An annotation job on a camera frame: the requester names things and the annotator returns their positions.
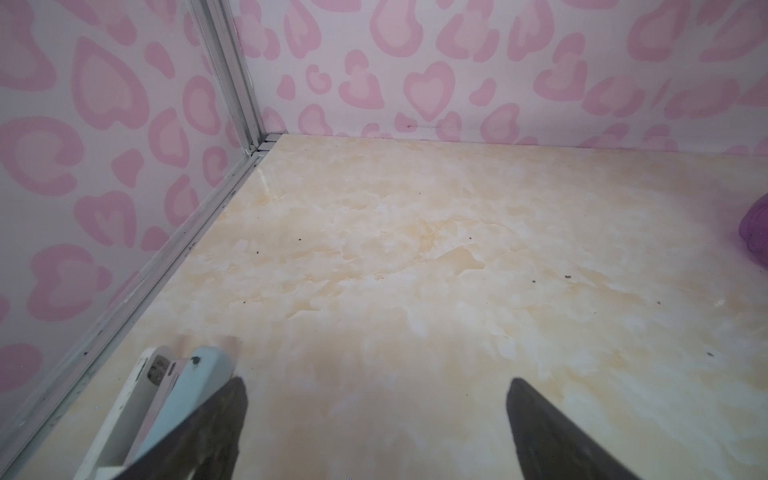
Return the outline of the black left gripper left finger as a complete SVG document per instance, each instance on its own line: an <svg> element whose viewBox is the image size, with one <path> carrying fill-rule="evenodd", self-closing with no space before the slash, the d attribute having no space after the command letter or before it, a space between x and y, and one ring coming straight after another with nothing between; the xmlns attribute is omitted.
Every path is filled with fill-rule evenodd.
<svg viewBox="0 0 768 480"><path fill-rule="evenodd" d="M230 479L247 408L244 381L233 377L116 479Z"/></svg>

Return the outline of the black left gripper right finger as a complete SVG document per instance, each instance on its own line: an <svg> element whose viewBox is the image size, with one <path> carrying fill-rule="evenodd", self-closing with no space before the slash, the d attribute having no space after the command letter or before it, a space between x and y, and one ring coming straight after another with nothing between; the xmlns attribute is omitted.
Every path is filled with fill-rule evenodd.
<svg viewBox="0 0 768 480"><path fill-rule="evenodd" d="M638 479L526 380L511 381L506 411L524 479Z"/></svg>

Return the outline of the purple gradient glass vase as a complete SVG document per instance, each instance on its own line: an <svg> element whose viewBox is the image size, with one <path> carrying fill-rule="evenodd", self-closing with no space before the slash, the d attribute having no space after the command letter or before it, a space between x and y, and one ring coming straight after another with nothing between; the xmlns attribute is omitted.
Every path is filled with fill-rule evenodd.
<svg viewBox="0 0 768 480"><path fill-rule="evenodd" d="M763 266L768 264L768 194L763 195L742 218L738 233L748 252Z"/></svg>

